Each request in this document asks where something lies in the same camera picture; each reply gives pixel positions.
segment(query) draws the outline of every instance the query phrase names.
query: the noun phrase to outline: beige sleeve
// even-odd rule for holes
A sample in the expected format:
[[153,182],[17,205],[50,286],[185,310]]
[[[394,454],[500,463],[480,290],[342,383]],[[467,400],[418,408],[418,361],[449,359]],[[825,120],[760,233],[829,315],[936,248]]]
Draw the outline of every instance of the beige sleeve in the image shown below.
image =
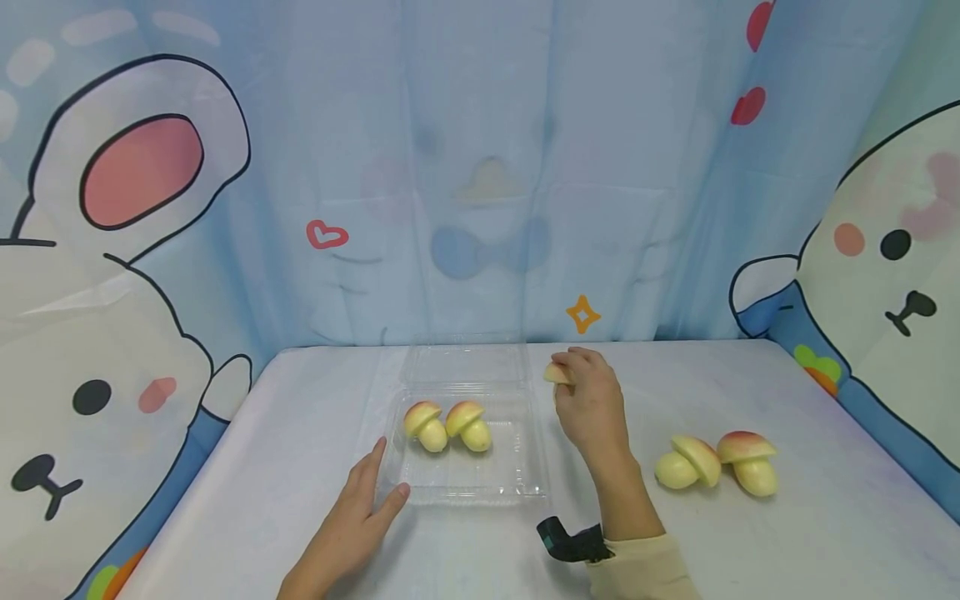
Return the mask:
[[607,540],[607,547],[613,558],[587,565],[596,600],[701,600],[670,536]]

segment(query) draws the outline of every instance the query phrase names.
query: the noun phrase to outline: clear plastic container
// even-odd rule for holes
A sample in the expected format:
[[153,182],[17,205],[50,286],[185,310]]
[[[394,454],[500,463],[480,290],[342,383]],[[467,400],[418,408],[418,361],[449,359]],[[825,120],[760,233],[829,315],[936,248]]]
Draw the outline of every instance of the clear plastic container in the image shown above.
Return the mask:
[[[462,344],[410,348],[386,433],[381,492],[402,481],[412,489],[412,504],[450,506],[515,506],[548,495],[525,348],[484,344],[491,339],[502,338],[456,336]],[[403,418],[422,400],[440,405],[441,421],[458,402],[483,405],[490,449],[474,453],[456,438],[434,454],[407,438]]]

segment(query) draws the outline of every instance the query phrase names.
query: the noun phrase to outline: toy mushroom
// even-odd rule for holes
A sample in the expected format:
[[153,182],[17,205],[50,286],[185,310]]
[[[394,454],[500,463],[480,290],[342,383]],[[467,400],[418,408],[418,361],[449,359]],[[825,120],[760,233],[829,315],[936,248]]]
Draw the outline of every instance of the toy mushroom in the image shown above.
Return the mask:
[[671,490],[682,490],[698,479],[708,488],[720,480],[720,458],[709,444],[699,438],[674,436],[670,439],[673,452],[660,457],[654,475]]
[[417,402],[407,410],[403,417],[403,429],[408,438],[417,438],[429,452],[440,452],[446,448],[446,430],[437,417],[443,410],[430,400]]
[[777,472],[767,460],[777,449],[752,431],[732,431],[717,444],[720,462],[733,465],[736,480],[748,493],[766,497],[777,493]]
[[492,442],[490,428],[480,419],[484,407],[473,400],[458,403],[446,414],[446,434],[460,436],[464,445],[474,452],[484,452]]
[[543,372],[543,378],[550,383],[574,385],[573,372],[569,368],[558,365],[557,363],[550,363],[546,366],[546,371]]

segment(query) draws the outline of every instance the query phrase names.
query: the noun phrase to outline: bunny mouth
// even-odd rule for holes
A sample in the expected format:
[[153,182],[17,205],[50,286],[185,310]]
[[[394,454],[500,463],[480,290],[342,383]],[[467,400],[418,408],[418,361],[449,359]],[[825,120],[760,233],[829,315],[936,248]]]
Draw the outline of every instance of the bunny mouth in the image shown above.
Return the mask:
[[910,328],[906,326],[905,321],[907,317],[910,315],[932,317],[935,314],[937,314],[937,303],[933,301],[933,298],[927,294],[924,294],[923,292],[913,290],[906,295],[906,303],[903,305],[903,309],[898,314],[886,312],[883,316],[894,324],[894,327],[897,328],[897,331],[899,331],[903,337],[908,338],[910,337],[911,332]]
[[54,457],[49,454],[35,456],[16,470],[10,482],[13,489],[18,492],[29,492],[33,488],[41,488],[50,494],[50,503],[47,505],[46,515],[43,516],[44,520],[48,521],[57,516],[62,500],[67,495],[79,490],[80,486],[84,484],[83,479],[76,479],[65,486],[57,485],[50,478],[50,473],[53,472],[56,463]]

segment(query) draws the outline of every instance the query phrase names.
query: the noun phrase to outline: black wrist strap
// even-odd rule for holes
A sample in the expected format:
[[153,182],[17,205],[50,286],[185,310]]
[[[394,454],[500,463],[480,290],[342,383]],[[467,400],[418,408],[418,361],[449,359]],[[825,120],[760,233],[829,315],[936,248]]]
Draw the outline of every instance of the black wrist strap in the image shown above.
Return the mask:
[[552,516],[537,525],[537,532],[550,556],[564,563],[599,563],[613,557],[603,541],[600,523],[571,537],[560,520]]

